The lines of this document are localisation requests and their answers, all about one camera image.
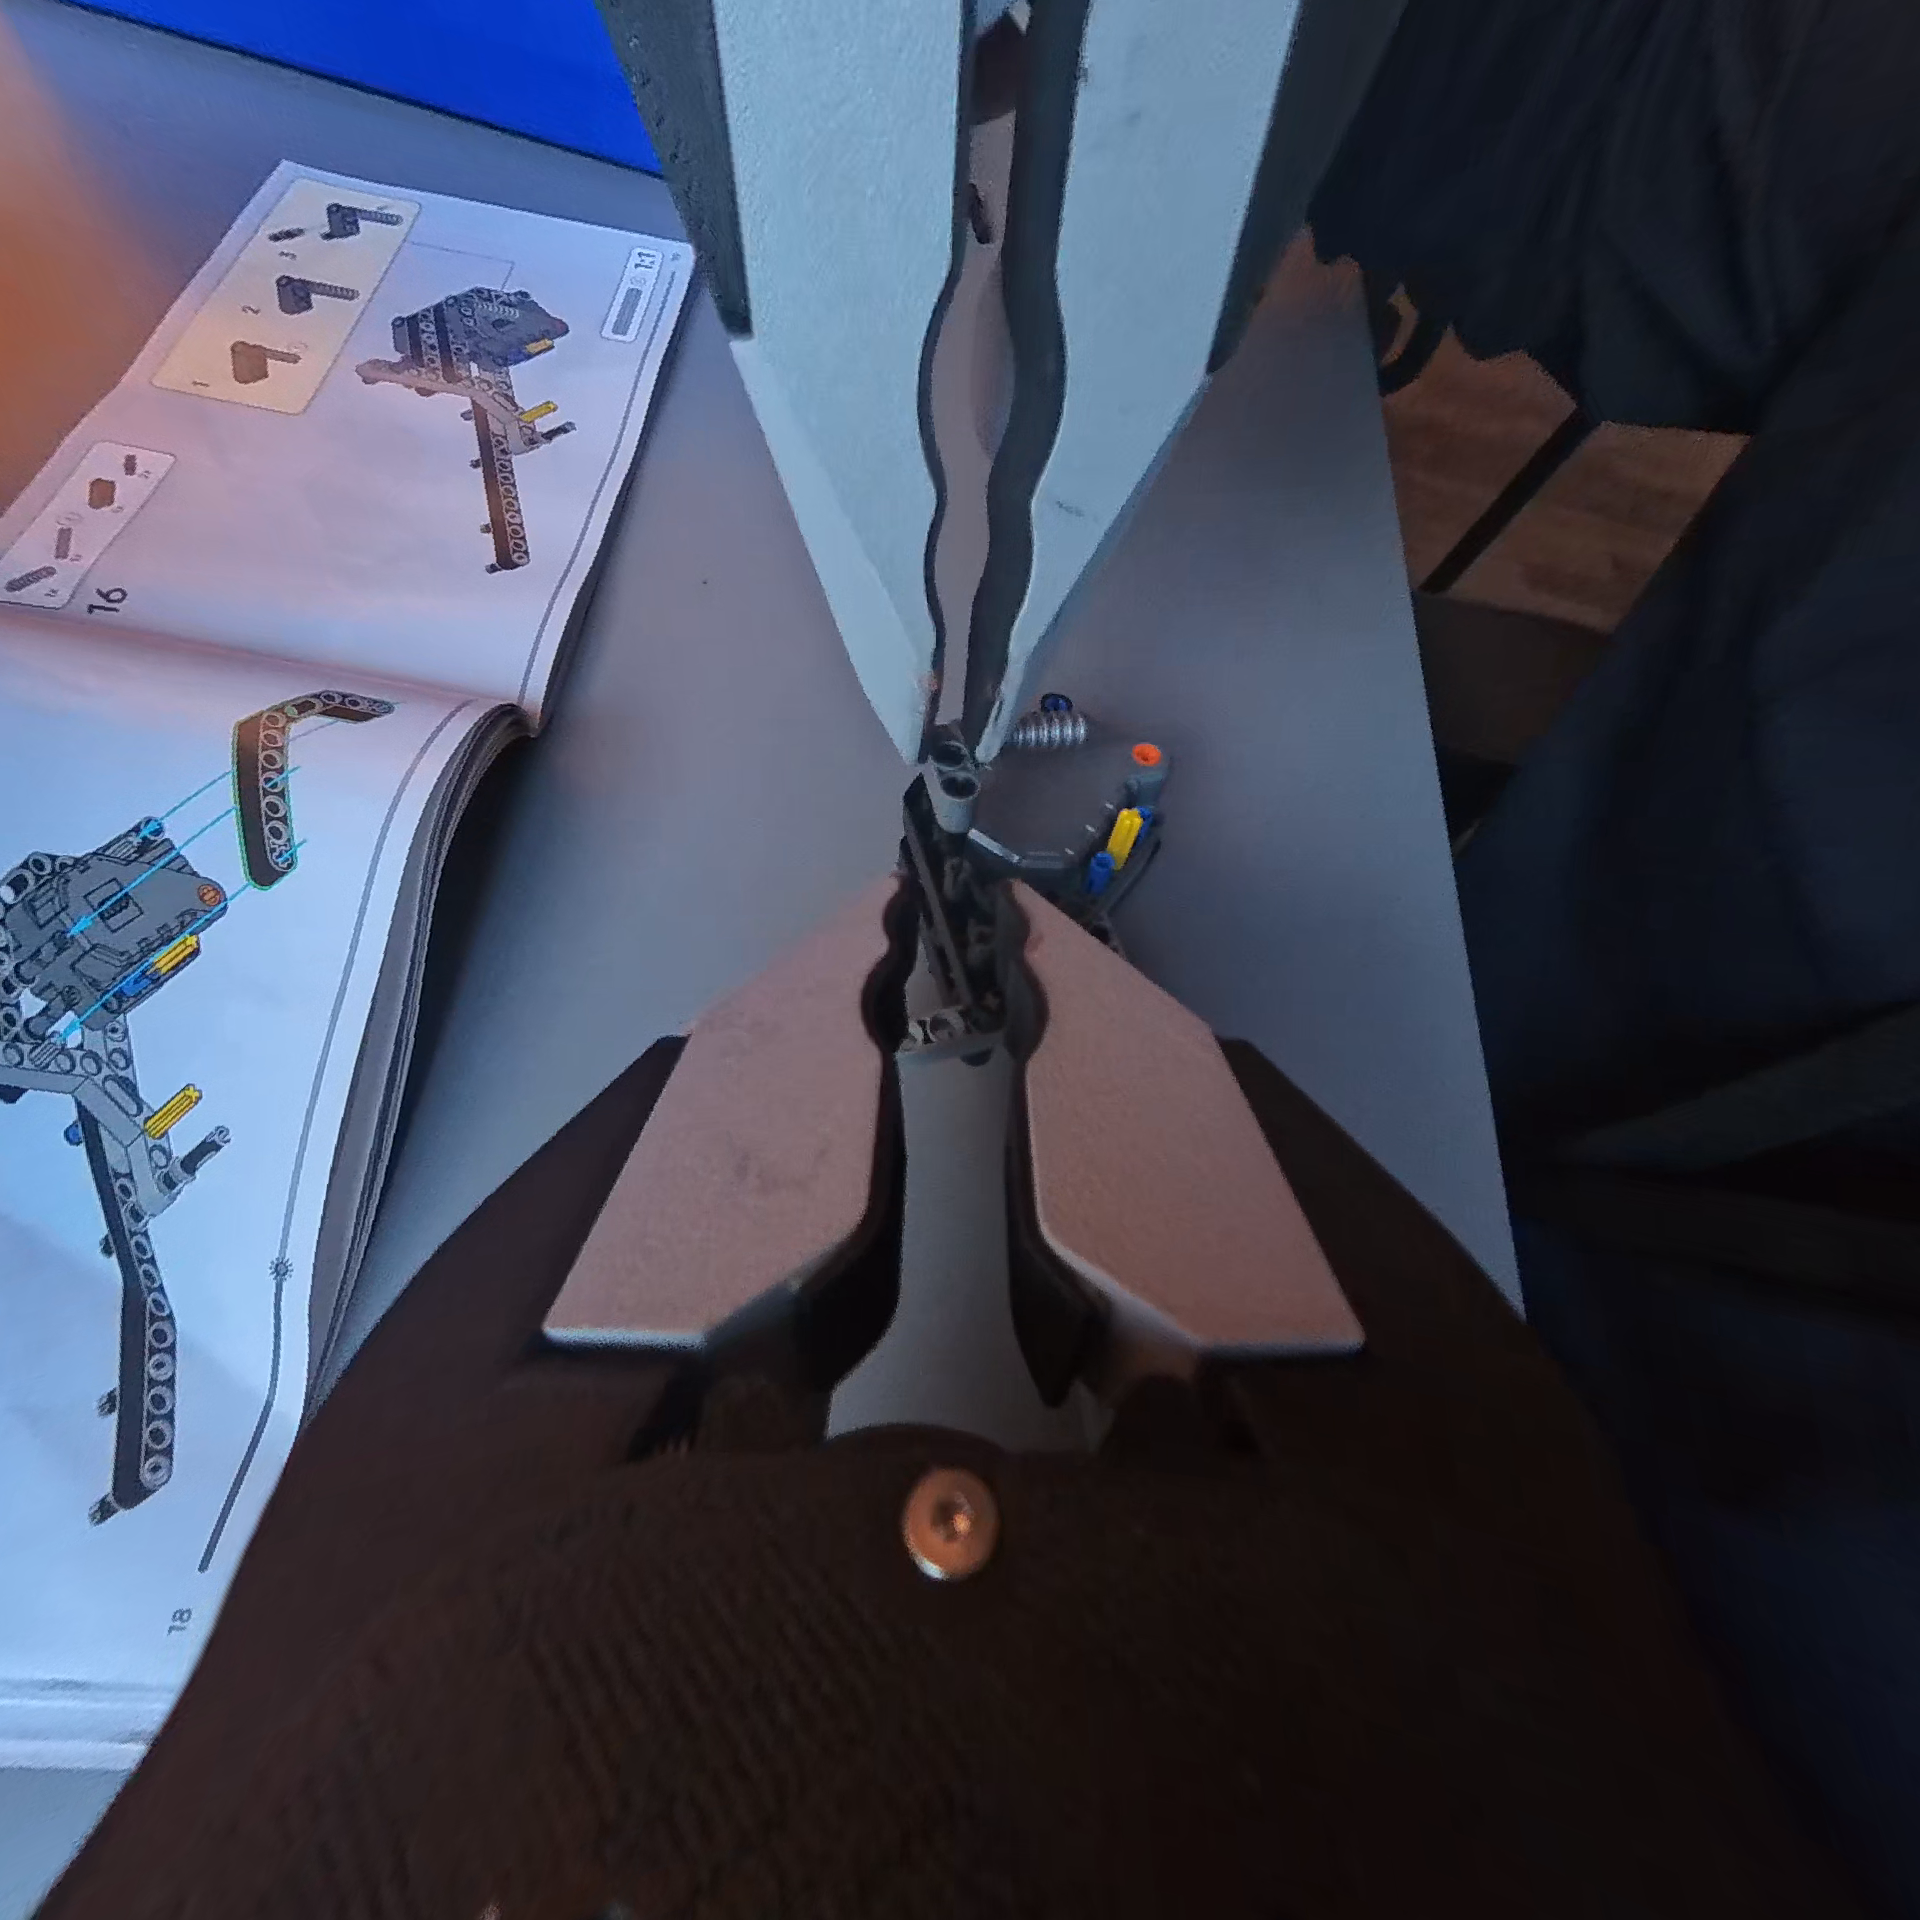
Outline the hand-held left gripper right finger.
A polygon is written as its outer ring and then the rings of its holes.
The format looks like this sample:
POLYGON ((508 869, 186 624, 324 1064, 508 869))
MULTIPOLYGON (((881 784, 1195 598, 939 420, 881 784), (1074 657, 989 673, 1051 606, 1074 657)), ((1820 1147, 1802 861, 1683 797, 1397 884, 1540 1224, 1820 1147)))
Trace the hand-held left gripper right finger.
POLYGON ((1027 882, 1001 889, 1009 1261, 1041 1398, 1331 1360, 1365 1333, 1213 1030, 1027 882))

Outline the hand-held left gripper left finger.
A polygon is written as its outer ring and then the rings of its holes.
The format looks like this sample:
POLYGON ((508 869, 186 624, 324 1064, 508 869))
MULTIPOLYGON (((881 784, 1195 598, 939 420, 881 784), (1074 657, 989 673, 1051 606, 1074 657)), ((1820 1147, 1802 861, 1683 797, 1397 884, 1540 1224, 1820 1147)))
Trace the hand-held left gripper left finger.
POLYGON ((915 898, 884 874, 685 1034, 545 1317, 564 1353, 651 1353, 828 1392, 898 1297, 895 1049, 915 898))

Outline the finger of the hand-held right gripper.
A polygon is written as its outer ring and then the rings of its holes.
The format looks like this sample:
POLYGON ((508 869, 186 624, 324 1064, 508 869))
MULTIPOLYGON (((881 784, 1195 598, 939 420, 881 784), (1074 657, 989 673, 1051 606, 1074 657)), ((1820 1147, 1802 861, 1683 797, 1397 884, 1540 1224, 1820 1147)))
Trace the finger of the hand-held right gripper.
POLYGON ((599 13, 858 681, 919 762, 945 677, 929 384, 964 253, 975 10, 599 13))
POLYGON ((1301 4, 1031 6, 999 294, 1013 390, 962 731, 997 754, 1027 684, 1209 378, 1301 4))

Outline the grey lego frame assembly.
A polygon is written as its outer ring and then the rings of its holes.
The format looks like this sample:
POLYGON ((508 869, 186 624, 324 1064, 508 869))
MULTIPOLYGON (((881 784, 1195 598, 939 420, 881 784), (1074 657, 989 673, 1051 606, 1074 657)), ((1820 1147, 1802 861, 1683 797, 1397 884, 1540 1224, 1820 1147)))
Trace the grey lego frame assembly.
POLYGON ((1124 954, 1115 917, 1161 852, 1173 756, 1151 738, 1092 721, 1089 745, 1073 752, 1009 752, 1004 742, 994 760, 972 754, 981 801, 964 840, 932 822, 921 769, 903 795, 903 867, 942 997, 932 1016, 909 1020, 905 1046, 982 1065, 1004 1021, 1004 886, 1025 882, 1124 954))

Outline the lego instruction booklet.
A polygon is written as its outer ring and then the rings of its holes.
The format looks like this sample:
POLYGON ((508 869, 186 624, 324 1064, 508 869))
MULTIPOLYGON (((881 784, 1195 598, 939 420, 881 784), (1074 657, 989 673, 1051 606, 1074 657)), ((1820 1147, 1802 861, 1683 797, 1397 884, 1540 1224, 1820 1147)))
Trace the lego instruction booklet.
POLYGON ((6 1769, 133 1769, 203 1650, 692 275, 285 161, 4 515, 6 1769))

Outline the blue plastic bin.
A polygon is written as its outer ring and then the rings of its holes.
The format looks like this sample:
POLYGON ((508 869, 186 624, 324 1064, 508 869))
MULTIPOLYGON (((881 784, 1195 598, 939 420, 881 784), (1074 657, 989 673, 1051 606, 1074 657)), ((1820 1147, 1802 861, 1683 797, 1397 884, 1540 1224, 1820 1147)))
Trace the blue plastic bin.
POLYGON ((95 2, 95 11, 657 176, 594 2, 95 2))

